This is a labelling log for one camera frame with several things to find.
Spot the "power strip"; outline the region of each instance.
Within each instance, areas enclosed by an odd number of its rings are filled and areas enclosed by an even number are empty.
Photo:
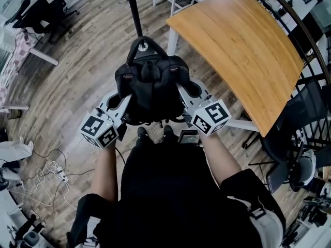
[[[57,171],[59,172],[57,175],[60,176],[61,181],[69,182],[69,179],[66,176],[66,174],[64,173],[62,167],[58,167],[57,168]]]

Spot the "black shoe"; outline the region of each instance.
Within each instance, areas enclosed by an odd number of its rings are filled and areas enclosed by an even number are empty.
[[[148,133],[145,130],[144,127],[139,127],[138,128],[138,138],[142,138],[143,136],[147,136],[148,137]]]
[[[165,128],[164,128],[164,136],[163,137],[172,136],[172,135],[174,135],[173,129],[169,125],[166,125]]]

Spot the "backpack handle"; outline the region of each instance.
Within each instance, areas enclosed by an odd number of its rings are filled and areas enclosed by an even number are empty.
[[[159,54],[162,58],[167,58],[168,55],[167,53],[151,38],[147,37],[147,36],[141,36],[138,39],[135,39],[131,45],[131,49],[127,58],[126,63],[127,64],[131,64],[133,63],[133,60],[137,54],[139,45],[141,43],[141,41],[146,41],[148,43],[149,47],[152,47],[153,50],[156,51],[157,54]]]

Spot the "black strap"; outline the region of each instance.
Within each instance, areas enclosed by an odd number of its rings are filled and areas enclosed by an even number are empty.
[[[171,121],[175,122],[175,123],[183,123],[185,122],[185,119],[184,118],[181,118],[181,119],[178,119],[178,118],[173,118],[173,119],[170,119]]]
[[[148,46],[149,47],[152,47],[153,50],[156,51],[156,53],[158,55],[160,55],[162,58],[167,58],[168,55],[166,54],[166,52],[151,38],[147,37],[147,36],[141,36],[139,37],[138,39],[134,40],[132,45],[131,45],[131,49],[130,49],[130,52],[129,52],[129,55],[128,55],[128,58],[127,58],[127,61],[126,63],[127,64],[131,64],[137,54],[137,51],[138,51],[138,47],[139,47],[139,44],[141,41],[145,41],[147,42]]]

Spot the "desk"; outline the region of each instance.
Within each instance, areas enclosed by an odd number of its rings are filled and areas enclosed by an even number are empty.
[[[168,55],[175,54],[178,35],[183,37],[226,81],[264,137],[303,68],[276,20],[256,0],[205,0],[167,24]]]
[[[16,48],[8,65],[0,75],[0,112],[5,113],[9,113],[9,109],[27,110],[29,108],[28,105],[6,103],[10,86],[13,83],[14,78],[19,74],[19,69],[29,53],[32,53],[54,65],[58,64],[56,59],[33,48],[37,42],[36,39],[27,36],[24,32],[21,32],[21,29],[17,29],[16,33]]]

